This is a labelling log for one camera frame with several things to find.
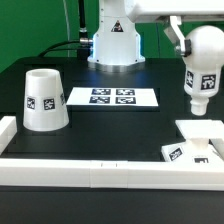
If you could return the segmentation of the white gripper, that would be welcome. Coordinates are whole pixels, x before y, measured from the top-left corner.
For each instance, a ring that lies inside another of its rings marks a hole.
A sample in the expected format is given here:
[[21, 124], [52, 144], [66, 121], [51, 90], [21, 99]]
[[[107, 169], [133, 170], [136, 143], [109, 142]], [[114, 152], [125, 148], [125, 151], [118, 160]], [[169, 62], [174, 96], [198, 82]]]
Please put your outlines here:
[[164, 32], [182, 57], [191, 54], [191, 41], [183, 35], [183, 21], [223, 21], [224, 0], [124, 0], [127, 17], [134, 23], [165, 20]]

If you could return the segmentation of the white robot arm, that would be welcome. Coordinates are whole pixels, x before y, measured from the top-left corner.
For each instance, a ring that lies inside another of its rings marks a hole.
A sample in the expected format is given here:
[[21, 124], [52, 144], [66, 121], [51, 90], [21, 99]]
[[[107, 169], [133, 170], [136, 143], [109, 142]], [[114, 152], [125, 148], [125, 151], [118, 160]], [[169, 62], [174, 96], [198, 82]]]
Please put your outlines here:
[[99, 0], [99, 28], [93, 35], [90, 68], [126, 72], [142, 67], [141, 37], [136, 23], [164, 22], [165, 33], [181, 56], [191, 44], [179, 26], [183, 21], [223, 21], [224, 0]]

